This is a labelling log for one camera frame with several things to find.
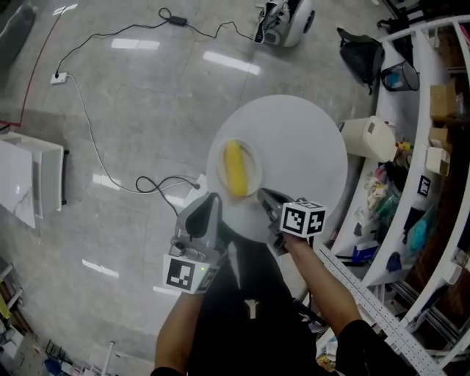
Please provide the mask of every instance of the black bag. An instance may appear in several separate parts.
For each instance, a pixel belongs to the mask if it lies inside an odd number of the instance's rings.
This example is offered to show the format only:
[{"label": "black bag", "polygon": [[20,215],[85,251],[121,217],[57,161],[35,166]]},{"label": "black bag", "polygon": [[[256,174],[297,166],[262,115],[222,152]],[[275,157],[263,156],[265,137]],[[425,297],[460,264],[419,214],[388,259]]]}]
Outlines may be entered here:
[{"label": "black bag", "polygon": [[341,37],[341,57],[361,81],[369,85],[369,94],[372,94],[372,85],[385,59],[382,44],[367,35],[352,35],[341,27],[337,30]]}]

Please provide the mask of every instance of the white bin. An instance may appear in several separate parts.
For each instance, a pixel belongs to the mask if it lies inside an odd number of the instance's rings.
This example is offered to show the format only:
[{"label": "white bin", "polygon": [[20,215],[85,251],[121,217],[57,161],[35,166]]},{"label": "white bin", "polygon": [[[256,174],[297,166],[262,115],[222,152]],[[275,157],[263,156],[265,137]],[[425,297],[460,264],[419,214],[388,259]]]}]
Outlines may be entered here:
[{"label": "white bin", "polygon": [[346,120],[340,128],[349,154],[383,163],[394,160],[397,153],[394,133],[379,117]]}]

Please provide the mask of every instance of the hand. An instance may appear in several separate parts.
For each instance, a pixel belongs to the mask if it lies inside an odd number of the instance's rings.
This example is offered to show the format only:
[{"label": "hand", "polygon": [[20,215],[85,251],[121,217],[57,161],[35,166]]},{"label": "hand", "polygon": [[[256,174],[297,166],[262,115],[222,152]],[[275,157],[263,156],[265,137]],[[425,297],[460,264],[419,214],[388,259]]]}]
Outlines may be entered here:
[{"label": "hand", "polygon": [[282,236],[286,241],[285,248],[291,253],[296,251],[299,247],[309,247],[307,243],[307,239],[300,238],[298,236],[294,236],[288,233],[283,232]]}]

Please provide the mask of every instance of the trash can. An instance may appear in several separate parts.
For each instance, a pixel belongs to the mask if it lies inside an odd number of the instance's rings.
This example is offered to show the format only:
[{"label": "trash can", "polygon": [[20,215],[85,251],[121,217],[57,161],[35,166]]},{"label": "trash can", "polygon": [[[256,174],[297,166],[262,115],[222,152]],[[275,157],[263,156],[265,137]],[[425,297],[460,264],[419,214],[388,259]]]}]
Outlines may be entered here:
[{"label": "trash can", "polygon": [[340,123],[339,128],[349,154],[382,163],[394,160],[397,153],[394,133],[379,117],[346,120]]},{"label": "trash can", "polygon": [[418,91],[419,74],[406,60],[393,67],[382,70],[383,86],[388,91]]}]

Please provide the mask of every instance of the white cable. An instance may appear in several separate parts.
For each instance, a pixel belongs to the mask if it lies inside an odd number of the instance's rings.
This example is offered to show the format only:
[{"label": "white cable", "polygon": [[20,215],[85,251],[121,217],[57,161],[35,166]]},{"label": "white cable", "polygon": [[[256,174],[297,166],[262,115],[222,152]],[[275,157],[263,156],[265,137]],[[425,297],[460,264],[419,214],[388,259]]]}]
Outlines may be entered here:
[{"label": "white cable", "polygon": [[127,188],[124,188],[122,185],[119,185],[118,183],[116,183],[111,175],[108,173],[107,169],[104,167],[104,164],[103,164],[103,160],[101,159],[100,157],[100,153],[98,152],[98,148],[96,147],[96,142],[95,142],[95,138],[93,137],[93,132],[91,130],[91,123],[90,123],[90,118],[88,117],[88,114],[87,114],[87,109],[85,108],[85,103],[83,102],[83,97],[82,97],[82,92],[80,91],[80,87],[79,87],[79,84],[78,82],[76,81],[75,77],[73,77],[71,74],[68,74],[67,77],[70,77],[73,82],[75,82],[75,86],[76,86],[76,89],[77,91],[79,92],[79,97],[80,97],[80,101],[82,102],[82,107],[83,107],[83,112],[85,114],[85,117],[87,118],[87,123],[88,123],[88,130],[90,131],[90,137],[91,137],[91,141],[93,143],[93,147],[95,148],[95,152],[96,152],[96,156],[98,157],[98,160],[100,161],[100,164],[104,170],[104,172],[108,175],[108,178],[110,181],[112,181],[113,184],[115,184],[116,186],[120,187],[122,190],[126,191],[126,192],[129,192],[129,193],[134,193],[135,195],[153,195],[155,193],[159,193],[159,190],[160,191],[163,191],[164,189],[167,189],[167,188],[170,188],[170,187],[174,187],[175,185],[179,185],[179,184],[183,184],[183,183],[186,183],[186,181],[180,181],[178,183],[174,183],[174,184],[170,184],[170,185],[167,185],[166,187],[163,187],[163,188],[158,188],[155,189],[154,191],[152,192],[138,192],[138,191],[131,191],[130,189],[127,189]]}]

